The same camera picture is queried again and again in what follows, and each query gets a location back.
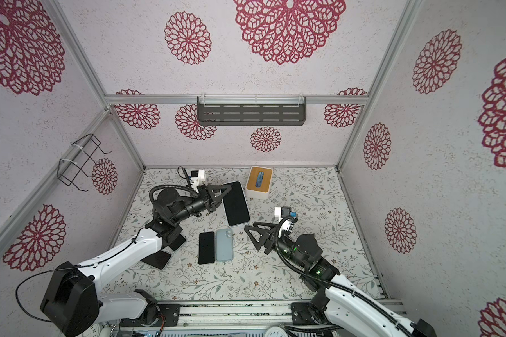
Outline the light blue phone case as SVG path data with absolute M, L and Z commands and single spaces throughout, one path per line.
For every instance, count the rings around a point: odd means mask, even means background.
M 233 230 L 231 228 L 216 231 L 216 261 L 226 262 L 233 260 Z

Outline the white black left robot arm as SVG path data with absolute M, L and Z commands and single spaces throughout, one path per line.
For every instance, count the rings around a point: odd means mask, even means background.
M 232 190 L 231 185 L 156 185 L 149 192 L 153 220 L 131 239 L 84 261 L 65 262 L 53 271 L 40 310 L 65 336 L 78 336 L 92 324 L 112 320 L 156 323 L 160 310 L 148 292 L 137 289 L 126 294 L 104 294 L 105 286 L 126 269 L 145 261 L 163 269 L 170 255 L 163 249 L 180 247 L 181 221 L 202 212 L 212 213 Z

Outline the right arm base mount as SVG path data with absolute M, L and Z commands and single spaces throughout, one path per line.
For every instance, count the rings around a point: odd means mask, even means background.
M 295 326 L 334 326 L 326 317 L 329 302 L 330 299 L 326 296 L 326 288 L 321 288 L 309 302 L 291 303 L 293 324 Z

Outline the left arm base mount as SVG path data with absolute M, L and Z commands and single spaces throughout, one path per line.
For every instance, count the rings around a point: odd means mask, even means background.
M 121 319 L 123 327 L 175 327 L 178 324 L 181 305 L 178 303 L 158 303 L 148 292 L 136 289 L 135 292 L 147 300 L 147 307 L 135 319 Z

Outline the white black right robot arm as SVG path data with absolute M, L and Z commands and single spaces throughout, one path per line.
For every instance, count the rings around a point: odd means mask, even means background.
M 296 272 L 315 292 L 307 314 L 316 324 L 329 324 L 355 336 L 436 336 L 433 326 L 424 320 L 413 322 L 390 310 L 361 291 L 328 260 L 313 234 L 290 238 L 292 224 L 255 222 L 245 226 L 247 236 L 257 250 L 278 254 L 281 261 Z

